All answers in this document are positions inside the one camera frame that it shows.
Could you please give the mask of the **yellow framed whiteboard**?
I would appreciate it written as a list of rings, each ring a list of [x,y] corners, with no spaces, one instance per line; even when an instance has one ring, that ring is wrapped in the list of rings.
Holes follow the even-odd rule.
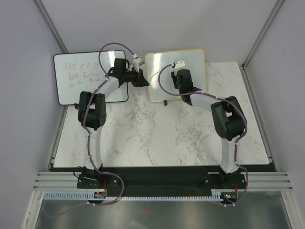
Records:
[[[159,76],[163,67],[172,65],[176,61],[184,61],[184,68],[190,71],[194,86],[208,92],[205,51],[203,48],[148,53],[145,55],[145,67],[147,81],[150,84],[148,88],[149,98],[153,103],[181,99],[179,96],[167,94],[160,87],[162,86],[173,94],[179,92],[174,87],[171,77],[171,72],[174,71],[173,67],[167,67]]]

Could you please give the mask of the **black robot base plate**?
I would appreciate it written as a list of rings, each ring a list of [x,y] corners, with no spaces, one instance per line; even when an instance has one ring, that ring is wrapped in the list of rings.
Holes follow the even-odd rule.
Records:
[[[241,169],[226,174],[220,166],[102,167],[100,173],[82,167],[79,171],[78,189],[104,188],[114,196],[195,196],[246,187]]]

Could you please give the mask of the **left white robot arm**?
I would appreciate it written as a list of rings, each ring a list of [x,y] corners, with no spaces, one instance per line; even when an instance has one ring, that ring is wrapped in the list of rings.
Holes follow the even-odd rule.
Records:
[[[116,58],[114,66],[106,73],[101,85],[93,92],[80,93],[78,120],[85,131],[88,154],[84,166],[96,171],[90,173],[87,180],[94,188],[104,184],[104,176],[100,172],[102,171],[101,132],[107,118],[106,99],[124,83],[131,83],[134,87],[149,86],[141,69],[143,59],[134,57],[131,69],[126,66],[127,63],[127,59]]]

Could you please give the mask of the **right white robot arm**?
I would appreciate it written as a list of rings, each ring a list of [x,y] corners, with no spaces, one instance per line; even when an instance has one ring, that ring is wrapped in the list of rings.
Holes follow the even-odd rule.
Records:
[[[177,94],[161,89],[169,95],[179,96],[188,105],[200,107],[211,112],[214,128],[222,140],[222,158],[220,168],[223,173],[218,176],[218,183],[223,188],[229,188],[235,183],[233,175],[240,166],[237,163],[238,141],[247,132],[247,121],[235,96],[220,98],[203,92],[192,82],[190,70],[172,71],[171,77]]]

